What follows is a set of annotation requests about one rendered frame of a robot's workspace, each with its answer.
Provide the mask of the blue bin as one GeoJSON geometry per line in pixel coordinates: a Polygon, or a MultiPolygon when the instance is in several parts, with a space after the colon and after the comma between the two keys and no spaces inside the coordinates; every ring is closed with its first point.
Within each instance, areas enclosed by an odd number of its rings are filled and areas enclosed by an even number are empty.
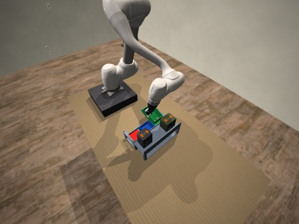
{"type": "Polygon", "coordinates": [[[145,122],[144,124],[142,124],[141,126],[139,126],[138,128],[139,128],[140,131],[143,130],[145,127],[146,127],[148,130],[150,130],[150,129],[152,129],[154,126],[155,126],[155,125],[154,125],[152,122],[147,121],[147,122],[145,122]]]}

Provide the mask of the green bin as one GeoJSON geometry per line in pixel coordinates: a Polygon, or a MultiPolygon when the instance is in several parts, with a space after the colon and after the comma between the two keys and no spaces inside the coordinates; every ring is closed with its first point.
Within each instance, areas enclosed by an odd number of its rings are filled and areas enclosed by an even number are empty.
{"type": "MultiPolygon", "coordinates": [[[[148,107],[148,106],[147,106],[148,107]]],[[[147,107],[145,107],[145,108],[143,108],[142,109],[142,113],[147,117],[147,114],[145,113],[145,109],[147,109],[147,107]]],[[[152,112],[152,114],[151,114],[151,116],[148,118],[148,120],[150,121],[150,122],[152,122],[153,124],[155,124],[155,123],[157,123],[158,121],[160,121],[160,119],[163,117],[163,115],[160,113],[160,111],[156,108],[155,110],[154,110],[154,112],[152,112]],[[156,119],[156,118],[159,118],[159,119],[156,119]],[[155,121],[154,121],[155,120],[155,121]]]]}

